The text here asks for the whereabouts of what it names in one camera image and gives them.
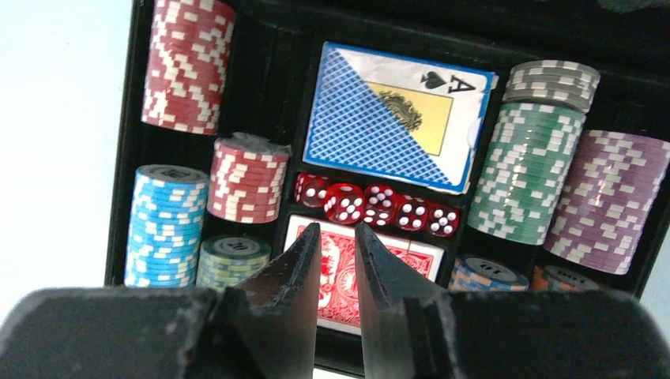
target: black plastic piece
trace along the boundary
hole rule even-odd
[[[223,295],[206,288],[44,290],[0,329],[0,373],[29,378],[310,378],[321,232]]]
[[[450,293],[365,224],[356,277],[370,379],[670,377],[663,336],[621,291]]]

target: white wall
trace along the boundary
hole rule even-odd
[[[104,280],[131,0],[3,2],[0,320]]]

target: playing card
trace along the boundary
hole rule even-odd
[[[358,288],[356,287],[356,241],[354,229],[334,223],[291,216],[284,249],[286,250],[313,222],[321,224],[322,272],[318,300],[318,325],[360,334]],[[443,250],[419,242],[378,235],[386,248],[435,280]]]
[[[494,79],[325,43],[303,160],[464,193]]]

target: stack of poker chips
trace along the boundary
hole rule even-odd
[[[156,2],[143,122],[216,134],[234,21],[219,0]]]
[[[457,257],[451,272],[450,291],[527,291],[529,281],[498,262],[465,255]]]
[[[626,274],[668,162],[666,141],[585,132],[544,248],[589,268]]]
[[[289,152],[245,133],[216,140],[207,210],[236,223],[276,220]]]
[[[204,172],[169,165],[137,169],[126,286],[185,287],[194,283],[207,192]]]
[[[536,266],[530,285],[530,289],[535,291],[590,291],[599,288],[591,279],[558,266]]]
[[[541,245],[584,121],[583,114],[566,108],[503,104],[467,224]]]
[[[581,63],[543,60],[516,65],[502,101],[528,101],[589,113],[600,73]]]
[[[200,247],[196,286],[222,291],[252,277],[269,262],[270,246],[251,237],[217,236]]]

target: red die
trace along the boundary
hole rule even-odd
[[[316,176],[301,172],[295,182],[293,196],[295,202],[310,208],[321,208],[326,202],[326,190],[331,181],[325,176]]]
[[[425,227],[428,220],[426,201],[409,195],[402,195],[399,199],[393,222],[395,226],[405,231],[418,231]]]
[[[363,216],[364,196],[363,190],[352,184],[333,184],[326,191],[323,205],[326,217],[336,223],[355,223]]]
[[[365,189],[365,216],[363,221],[380,227],[387,225],[395,216],[398,205],[396,191],[383,184],[373,184]]]
[[[447,205],[430,204],[426,231],[438,237],[451,237],[458,227],[461,211]]]

